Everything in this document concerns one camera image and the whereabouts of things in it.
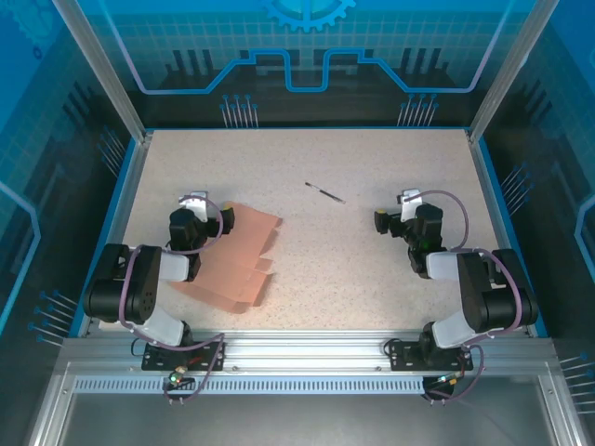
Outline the pink cardboard paper box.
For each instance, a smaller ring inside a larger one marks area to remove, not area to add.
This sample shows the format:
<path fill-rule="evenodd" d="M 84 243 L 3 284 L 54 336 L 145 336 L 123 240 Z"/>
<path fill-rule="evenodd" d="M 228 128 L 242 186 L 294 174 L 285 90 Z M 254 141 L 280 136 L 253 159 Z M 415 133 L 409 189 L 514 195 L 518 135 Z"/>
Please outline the pink cardboard paper box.
<path fill-rule="evenodd" d="M 230 313 L 258 307 L 272 279 L 272 249 L 283 220 L 240 203 L 226 202 L 234 211 L 234 227 L 200 254 L 202 265 L 191 282 L 169 285 L 183 295 Z"/>

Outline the thin black pen refill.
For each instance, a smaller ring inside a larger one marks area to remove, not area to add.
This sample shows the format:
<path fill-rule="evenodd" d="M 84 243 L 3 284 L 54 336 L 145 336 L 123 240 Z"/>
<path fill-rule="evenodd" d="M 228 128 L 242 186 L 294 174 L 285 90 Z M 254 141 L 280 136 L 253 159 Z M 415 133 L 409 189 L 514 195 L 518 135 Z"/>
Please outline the thin black pen refill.
<path fill-rule="evenodd" d="M 321 193 L 322 195 L 330 198 L 331 200 L 333 200 L 333 201 L 335 201 L 337 203 L 341 203 L 341 204 L 345 204 L 346 203 L 345 200 L 337 197 L 336 195 L 334 195 L 334 194 L 332 194 L 332 193 L 330 193 L 330 192 L 328 192 L 326 190 L 323 190 L 322 188 L 320 188 L 320 187 L 318 187 L 316 185 L 311 184 L 310 182 L 307 182 L 306 181 L 306 182 L 304 182 L 304 184 L 305 184 L 305 186 L 307 186 L 307 187 L 309 187 L 309 188 L 311 188 L 313 190 L 316 190 L 317 192 Z"/>

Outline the aluminium table side rail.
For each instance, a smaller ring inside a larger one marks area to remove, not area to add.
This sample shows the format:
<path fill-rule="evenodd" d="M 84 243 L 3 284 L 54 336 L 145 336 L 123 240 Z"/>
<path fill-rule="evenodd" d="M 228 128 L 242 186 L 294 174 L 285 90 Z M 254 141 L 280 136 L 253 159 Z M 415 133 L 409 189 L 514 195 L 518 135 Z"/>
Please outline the aluminium table side rail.
<path fill-rule="evenodd" d="M 132 138 L 126 149 L 124 163 L 115 183 L 107 214 L 104 218 L 99 233 L 99 239 L 91 258 L 89 270 L 80 295 L 80 302 L 75 311 L 68 334 L 70 338 L 85 337 L 87 334 L 90 319 L 85 315 L 83 310 L 83 297 L 91 282 L 95 267 L 99 262 L 105 244 L 120 243 L 124 239 L 126 226 L 135 200 L 146 156 L 151 146 L 152 135 L 153 131 L 149 130 L 142 143 L 137 142 Z"/>
<path fill-rule="evenodd" d="M 496 169 L 483 137 L 480 137 L 477 142 L 470 142 L 469 149 L 496 236 L 496 244 L 499 248 L 511 248 L 517 254 L 530 289 L 533 290 L 533 284 L 531 283 L 522 257 L 521 247 L 513 228 L 508 208 L 506 207 L 504 194 L 496 175 Z"/>

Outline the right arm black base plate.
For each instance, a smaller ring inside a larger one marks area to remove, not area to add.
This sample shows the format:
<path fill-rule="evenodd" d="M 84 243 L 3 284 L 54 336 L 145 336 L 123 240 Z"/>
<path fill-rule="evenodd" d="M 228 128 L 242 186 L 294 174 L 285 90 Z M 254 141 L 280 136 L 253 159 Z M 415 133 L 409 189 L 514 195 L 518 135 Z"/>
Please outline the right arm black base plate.
<path fill-rule="evenodd" d="M 472 371 L 472 357 L 461 348 L 424 348 L 419 342 L 393 338 L 383 346 L 393 372 L 456 372 Z"/>

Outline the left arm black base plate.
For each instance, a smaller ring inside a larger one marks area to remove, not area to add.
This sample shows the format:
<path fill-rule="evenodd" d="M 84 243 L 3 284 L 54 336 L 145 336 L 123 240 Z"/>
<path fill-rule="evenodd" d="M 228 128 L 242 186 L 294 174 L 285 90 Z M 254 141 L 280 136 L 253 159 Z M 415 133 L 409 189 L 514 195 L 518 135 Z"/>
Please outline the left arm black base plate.
<path fill-rule="evenodd" d="M 156 346 L 146 345 L 141 362 L 141 370 L 148 372 L 173 372 L 177 367 L 184 366 L 191 372 L 206 372 L 211 362 L 212 370 L 220 372 L 223 369 L 226 343 L 223 343 L 215 355 L 218 342 L 191 351 L 174 351 Z"/>

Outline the aluminium mounting rail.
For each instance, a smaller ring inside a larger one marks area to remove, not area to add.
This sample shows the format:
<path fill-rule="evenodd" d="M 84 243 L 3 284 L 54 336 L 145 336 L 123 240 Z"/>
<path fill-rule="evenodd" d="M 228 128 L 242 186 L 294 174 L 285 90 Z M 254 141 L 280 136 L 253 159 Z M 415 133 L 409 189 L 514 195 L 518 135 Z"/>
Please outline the aluminium mounting rail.
<path fill-rule="evenodd" d="M 388 374 L 383 346 L 392 339 L 417 340 L 415 330 L 231 330 L 225 335 L 222 372 L 228 375 Z M 57 374 L 138 374 L 140 360 L 130 355 L 125 332 L 72 338 L 59 353 Z M 523 332 L 481 342 L 485 374 L 558 374 L 552 341 Z"/>

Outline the aluminium frame post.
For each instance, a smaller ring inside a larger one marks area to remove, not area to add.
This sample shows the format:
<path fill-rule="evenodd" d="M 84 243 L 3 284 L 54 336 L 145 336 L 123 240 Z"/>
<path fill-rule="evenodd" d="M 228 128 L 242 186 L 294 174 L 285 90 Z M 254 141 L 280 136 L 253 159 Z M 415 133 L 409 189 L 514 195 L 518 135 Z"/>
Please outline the aluminium frame post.
<path fill-rule="evenodd" d="M 494 118 L 559 2 L 560 0 L 535 0 L 531 12 L 471 122 L 468 134 L 471 146 L 479 144 L 480 138 Z"/>
<path fill-rule="evenodd" d="M 82 8 L 76 0 L 52 0 L 52 3 L 105 90 L 126 130 L 137 143 L 144 144 L 147 131 Z"/>

